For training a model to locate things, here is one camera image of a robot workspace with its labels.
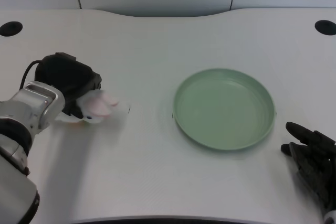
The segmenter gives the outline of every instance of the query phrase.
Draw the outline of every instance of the white table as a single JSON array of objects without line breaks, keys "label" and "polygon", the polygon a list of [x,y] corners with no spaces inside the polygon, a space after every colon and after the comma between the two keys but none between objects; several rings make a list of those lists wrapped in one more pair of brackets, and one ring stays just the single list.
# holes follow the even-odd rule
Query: white table
[{"label": "white table", "polygon": [[[28,162],[41,204],[33,224],[138,216],[246,223],[320,222],[280,152],[293,121],[336,139],[336,36],[318,33],[336,9],[244,9],[207,17],[136,18],[97,10],[0,12],[23,30],[0,37],[0,99],[27,65],[63,51],[101,74],[102,88],[131,104],[125,120],[56,123],[35,138]],[[254,148],[218,152],[187,139],[172,119],[177,86],[209,68],[259,80],[277,109]],[[32,80],[34,71],[28,75]]]}]

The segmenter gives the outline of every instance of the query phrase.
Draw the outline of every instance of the robotic hand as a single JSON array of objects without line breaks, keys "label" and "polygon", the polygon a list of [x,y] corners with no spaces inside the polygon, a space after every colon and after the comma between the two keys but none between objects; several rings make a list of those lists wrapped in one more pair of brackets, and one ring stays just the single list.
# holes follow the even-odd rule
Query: robotic hand
[{"label": "robotic hand", "polygon": [[[24,81],[39,63],[35,81]],[[92,69],[65,53],[34,61],[27,68],[20,90],[0,102],[0,224],[27,224],[34,217],[39,194],[27,176],[27,156],[36,134],[60,114],[84,117],[77,100],[100,89],[101,78]]]},{"label": "robotic hand", "polygon": [[288,122],[287,131],[302,144],[283,144],[281,151],[291,156],[298,175],[318,198],[325,224],[336,223],[336,146],[318,131]]}]

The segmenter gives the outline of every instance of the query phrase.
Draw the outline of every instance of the plastic plate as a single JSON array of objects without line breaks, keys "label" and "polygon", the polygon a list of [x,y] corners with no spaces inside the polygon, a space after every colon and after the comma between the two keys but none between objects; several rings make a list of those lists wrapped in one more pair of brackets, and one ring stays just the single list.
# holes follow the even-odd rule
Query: plastic plate
[{"label": "plastic plate", "polygon": [[173,108],[180,128],[192,139],[218,150],[238,150],[265,138],[275,107],[262,84],[230,69],[209,69],[186,79]]}]

